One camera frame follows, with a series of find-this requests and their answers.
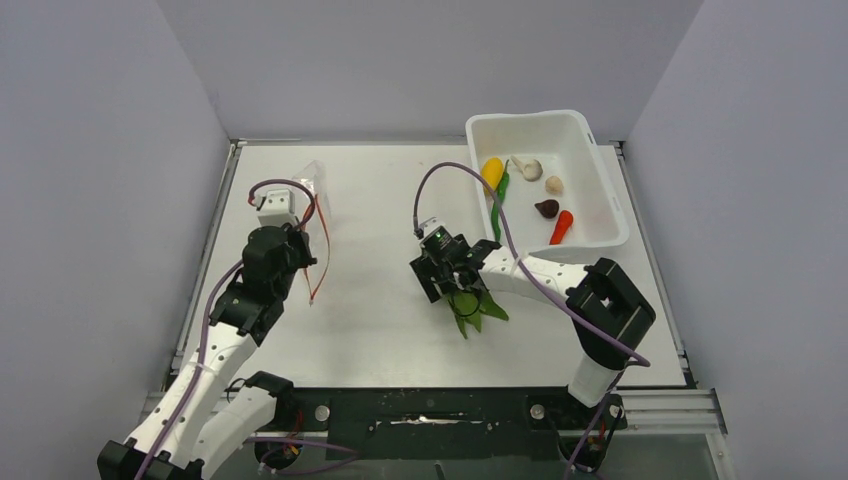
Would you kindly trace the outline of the green leafy vegetable toy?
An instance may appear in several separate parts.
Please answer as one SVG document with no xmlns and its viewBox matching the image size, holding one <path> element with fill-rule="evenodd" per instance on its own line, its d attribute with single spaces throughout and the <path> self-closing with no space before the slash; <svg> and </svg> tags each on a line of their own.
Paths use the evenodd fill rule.
<svg viewBox="0 0 848 480">
<path fill-rule="evenodd" d="M 454 316 L 457 328 L 464 339 L 468 339 L 468 328 L 482 332 L 482 320 L 491 317 L 502 321 L 510 319 L 509 314 L 495 301 L 491 292 L 485 288 L 470 291 L 454 291 L 444 294 L 442 299 Z"/>
</svg>

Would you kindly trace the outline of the clear orange zip bag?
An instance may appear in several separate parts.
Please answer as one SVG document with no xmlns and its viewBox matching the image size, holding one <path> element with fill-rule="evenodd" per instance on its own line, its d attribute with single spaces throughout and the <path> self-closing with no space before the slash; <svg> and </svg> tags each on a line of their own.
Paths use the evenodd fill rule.
<svg viewBox="0 0 848 480">
<path fill-rule="evenodd" d="M 316 258 L 316 263 L 303 271 L 309 293 L 309 305 L 312 306 L 327 277 L 332 252 L 332 215 L 326 167 L 323 162 L 313 160 L 293 179 L 306 186 L 315 200 L 314 205 L 308 203 L 304 208 L 304 213 L 312 214 L 305 231 L 309 235 L 312 255 Z"/>
</svg>

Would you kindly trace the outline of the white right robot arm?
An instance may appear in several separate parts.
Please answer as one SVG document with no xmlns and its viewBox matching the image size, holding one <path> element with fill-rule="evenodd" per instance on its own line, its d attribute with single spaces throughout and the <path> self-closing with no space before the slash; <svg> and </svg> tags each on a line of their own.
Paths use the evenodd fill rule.
<svg viewBox="0 0 848 480">
<path fill-rule="evenodd" d="M 481 330 L 485 316 L 508 320 L 497 292 L 549 303 L 571 320 L 582 349 L 562 400 L 572 425 L 588 426 L 601 415 L 601 400 L 629 365 L 648 366 L 636 350 L 656 313 L 615 261 L 572 264 L 520 256 L 493 240 L 469 244 L 443 224 L 428 229 L 419 246 L 410 267 L 428 300 L 447 304 L 462 334 L 469 327 Z"/>
</svg>

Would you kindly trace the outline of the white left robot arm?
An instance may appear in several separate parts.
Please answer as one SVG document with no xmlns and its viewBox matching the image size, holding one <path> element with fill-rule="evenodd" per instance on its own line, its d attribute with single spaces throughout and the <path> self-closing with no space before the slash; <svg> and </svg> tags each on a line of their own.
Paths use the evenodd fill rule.
<svg viewBox="0 0 848 480">
<path fill-rule="evenodd" d="M 249 234 L 241 259 L 207 300 L 195 353 L 127 439 L 103 447 L 101 478 L 201 478 L 206 463 L 194 448 L 207 416 L 282 315 L 296 274 L 315 262 L 299 226 L 263 226 Z"/>
</svg>

